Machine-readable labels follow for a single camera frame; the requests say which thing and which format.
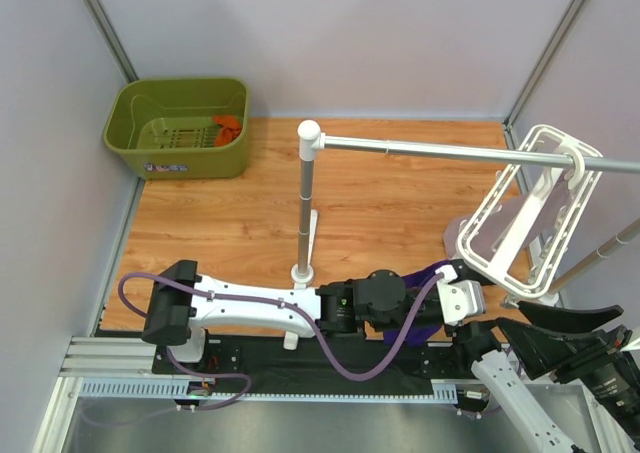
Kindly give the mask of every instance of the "basket label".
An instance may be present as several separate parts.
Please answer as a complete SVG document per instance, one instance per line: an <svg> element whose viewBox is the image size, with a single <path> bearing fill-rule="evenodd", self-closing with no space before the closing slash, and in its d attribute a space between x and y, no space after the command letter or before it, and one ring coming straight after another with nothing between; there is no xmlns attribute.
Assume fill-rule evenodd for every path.
<svg viewBox="0 0 640 453"><path fill-rule="evenodd" d="M145 163L144 169L152 172L167 172L167 171L189 171L187 165L155 165L153 163Z"/></svg>

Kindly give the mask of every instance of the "orange cloth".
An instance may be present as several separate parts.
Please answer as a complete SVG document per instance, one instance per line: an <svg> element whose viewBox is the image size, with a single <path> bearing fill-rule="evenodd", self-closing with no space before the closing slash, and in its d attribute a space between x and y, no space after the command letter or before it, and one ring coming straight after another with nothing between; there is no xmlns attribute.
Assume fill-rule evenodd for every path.
<svg viewBox="0 0 640 453"><path fill-rule="evenodd" d="M220 126L214 146L228 145L242 132L242 123L233 115L215 115L213 122Z"/></svg>

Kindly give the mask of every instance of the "wooden floor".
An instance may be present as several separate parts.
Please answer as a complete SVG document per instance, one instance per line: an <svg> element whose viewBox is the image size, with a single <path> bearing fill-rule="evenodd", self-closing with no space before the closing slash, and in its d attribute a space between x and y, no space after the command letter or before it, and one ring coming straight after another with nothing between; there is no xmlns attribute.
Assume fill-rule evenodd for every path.
<svg viewBox="0 0 640 453"><path fill-rule="evenodd" d="M179 259L233 283L289 288L296 262L299 159L298 119L253 119L252 159L232 180L147 182L118 278L132 271L160 273ZM327 134L505 148L491 122L322 120ZM322 151L316 161L313 203L319 224L313 256L315 285L367 276L387 268L403 275L445 258L449 221L475 211L500 165ZM525 255L518 269L528 269ZM127 283L128 296L146 309L151 284ZM499 308L504 292L485 288L487 318L521 319ZM139 330L114 290L103 329ZM216 332L282 332L225 327ZM370 337L379 337L369 332ZM444 338L442 331L437 338Z"/></svg>

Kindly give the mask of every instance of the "purple cloth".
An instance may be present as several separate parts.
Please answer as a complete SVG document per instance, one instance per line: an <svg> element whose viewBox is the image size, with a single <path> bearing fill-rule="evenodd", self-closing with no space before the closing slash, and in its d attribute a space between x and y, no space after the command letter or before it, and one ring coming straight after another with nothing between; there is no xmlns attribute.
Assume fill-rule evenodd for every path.
<svg viewBox="0 0 640 453"><path fill-rule="evenodd" d="M404 284L407 288L422 288L427 281L436 274L436 270L444 265L449 265L449 260L438 261L431 266L427 266L424 270L416 271L410 275L403 276ZM406 342L409 346L420 346L431 338L441 327L430 326L429 328L411 328L407 335ZM393 344L398 337L398 331L385 331L383 334L384 342L387 345Z"/></svg>

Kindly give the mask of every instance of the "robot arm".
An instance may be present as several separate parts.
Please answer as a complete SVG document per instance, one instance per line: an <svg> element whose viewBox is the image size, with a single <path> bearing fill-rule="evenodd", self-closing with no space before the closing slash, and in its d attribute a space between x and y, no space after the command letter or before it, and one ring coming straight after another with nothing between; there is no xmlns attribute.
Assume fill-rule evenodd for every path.
<svg viewBox="0 0 640 453"><path fill-rule="evenodd" d="M461 261L452 263L443 267L446 278L429 292L412 326L456 325L465 318L485 312L478 281L482 278ZM273 328L302 338L315 335L309 323L290 310L216 298L219 293L224 293L225 297L250 296L295 304L316 322L323 334L345 335L363 333L365 322L376 331L400 329L420 292L420 288L407 289L403 279L389 270L318 288L276 289L224 282L198 275L196 268L196 262L181 260L161 276L206 292L209 297L192 297L155 282L142 332L144 341L177 347L200 342L201 335L194 336L191 330L219 325ZM188 357L182 354L187 348L175 350L179 360L192 360L192 353Z"/></svg>
<svg viewBox="0 0 640 453"><path fill-rule="evenodd" d="M505 411L530 451L584 452L549 418L529 389L511 368L507 355L493 350L471 365Z"/></svg>
<svg viewBox="0 0 640 453"><path fill-rule="evenodd" d="M306 320L286 308L277 308L274 304L254 305L246 299L234 301L228 299L229 295L268 298L283 305L284 302L298 303L325 335L353 335L363 331L365 321L379 331L398 329L417 295L416 290L405 288L402 278L388 270L319 288L279 290L221 282L198 275L196 267L195 262L181 261L162 276L185 286L195 286L209 293L209 297L192 297L155 282L142 332L144 341L171 348L175 358L183 363L202 359L205 326L249 324L284 329L302 337L314 334L308 323L303 323ZM439 368L438 362L447 361L457 365L461 378L472 373L483 381L532 451L582 451L557 428L510 369L500 343L491 333L497 325L530 378L554 371L555 381L582 379L638 446L640 372L624 352L631 341L631 332L623 326L609 333L591 331L619 316L620 308L575 312L522 302L520 309L532 325L505 318L462 324L464 318L484 312L481 289L476 281L482 278L464 279L473 273L466 273L460 267L454 270L453 274L445 271L446 280L441 280L428 293L414 321L415 326L447 325L453 336L451 347L433 348L440 351L431 367ZM216 299L218 293L227 296ZM442 355L443 350L447 350L449 360ZM422 367L422 374L428 377L428 367Z"/></svg>

